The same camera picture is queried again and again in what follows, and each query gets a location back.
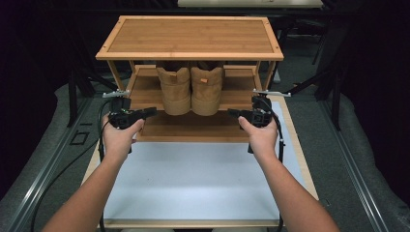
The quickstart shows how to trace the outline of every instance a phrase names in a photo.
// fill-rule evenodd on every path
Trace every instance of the wire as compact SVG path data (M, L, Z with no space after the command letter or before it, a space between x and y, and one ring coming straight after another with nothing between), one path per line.
M37 202L37 205L36 205L36 207L35 207L35 209L34 209L34 213L33 213L33 217L32 217L32 219L31 219L31 231L32 232L34 232L34 226L35 226L35 223L36 223L36 216L37 216L37 212L38 212L38 210L39 210L39 208L40 208L40 205L41 205L41 203L42 203L42 201L43 201L43 199L44 199L44 197L45 197L45 194L49 191L49 189L51 188L51 186L57 181L57 179L61 176L61 175L63 175L63 173L67 170L67 169L69 169L69 167L71 167L71 165L73 164L73 163L75 163L78 159L80 159L86 152L88 152L88 150L90 150L90 148L92 148L96 143L97 143L97 141L98 141L98 139L97 140L95 140L89 147L87 147L86 149L85 149L85 151L83 151L80 155L78 155L75 159L73 159L65 168L63 168L63 170L61 170L58 174L57 174L57 176L47 185L47 187L44 189L44 192L42 193L42 195L40 196L40 198L39 198L39 201Z
M99 138L96 139L89 147L87 147L85 149L85 151L83 151L80 155L78 155L75 159L73 159L66 167L63 168L63 170L61 170L57 176L52 179L52 181L45 187L43 193L41 194L39 201L37 202L35 208L34 208L34 212L33 212L33 216L31 218L31 226L30 226L30 231L34 232L34 227L36 224L36 217L37 217L37 213L40 209L40 205L45 197L45 194L49 191L49 189L51 188L52 185L54 185L54 183L57 181L58 178L60 178L61 175L63 175L63 173L69 169L69 167L71 167L73 165L73 163L75 163L78 159L80 159L82 156L84 156L84 154L86 152L88 152L88 150L90 150L92 147L94 147L94 145L100 141L100 144L103 144L103 129L105 128L105 126L108 124L108 122L106 122L103 127L102 127L102 116L103 116L103 109L104 107L109 103L110 101L105 101L102 106L99 109L99 115L98 115L98 123L97 123L97 127L98 127L98 133L99 133ZM100 228L102 230L102 232L105 231L104 225L103 225L103 216L100 219Z
M284 147L284 141L283 141L283 134L281 131L281 124L278 118L278 115L274 112L274 110L272 109L272 107L270 105L268 105L265 101L262 101L259 98L256 98L258 101L263 102L268 108L269 110L271 110L271 112L273 113L272 118L275 120L275 123L277 124L278 127L278 134L279 134L279 155L278 155L278 159L281 163L283 163L283 147ZM279 212L279 224L277 227L277 232L280 232L283 228L283 218L281 217L281 214Z

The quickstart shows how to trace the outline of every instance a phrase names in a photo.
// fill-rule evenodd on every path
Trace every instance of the human arm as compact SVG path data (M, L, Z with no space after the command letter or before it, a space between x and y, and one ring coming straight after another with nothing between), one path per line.
M103 117L103 124L108 121ZM128 156L133 135L142 129L143 120L125 130L109 123L103 129L105 156L87 181L57 211L44 231L95 231L120 168Z
M275 121L259 129L244 117L238 120L249 135L254 156L262 168L288 231L338 231L328 212L278 160L275 152L278 128Z

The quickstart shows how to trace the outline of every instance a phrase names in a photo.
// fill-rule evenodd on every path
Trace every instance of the white table surface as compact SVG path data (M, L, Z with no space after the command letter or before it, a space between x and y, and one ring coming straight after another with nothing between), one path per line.
M305 186L279 102L273 101L273 109L287 145L284 165ZM97 165L90 162L89 169ZM214 227L241 221L276 224L278 215L265 177L248 153L248 143L137 142L104 210L107 227L172 227L190 221L205 225L211 221Z

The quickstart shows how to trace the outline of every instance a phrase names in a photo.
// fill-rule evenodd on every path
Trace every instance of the tan boot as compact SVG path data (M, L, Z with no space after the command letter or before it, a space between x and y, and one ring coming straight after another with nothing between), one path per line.
M198 62L198 67L190 69L192 84L191 107L192 111L198 115L210 116L217 113L220 108L224 70L222 63L205 66Z
M163 109L169 115L190 111L190 70L186 62L157 62Z

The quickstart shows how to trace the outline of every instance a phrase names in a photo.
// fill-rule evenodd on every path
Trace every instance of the person's left hand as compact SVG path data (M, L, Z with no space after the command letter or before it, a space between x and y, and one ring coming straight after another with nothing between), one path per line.
M116 129L110 123L107 122L108 115L105 115L102 118L102 137L105 146L104 159L115 160L122 164L128 156L131 145L133 144L133 142L135 142L133 136L137 132L142 130L145 121L139 119L129 128L124 130Z

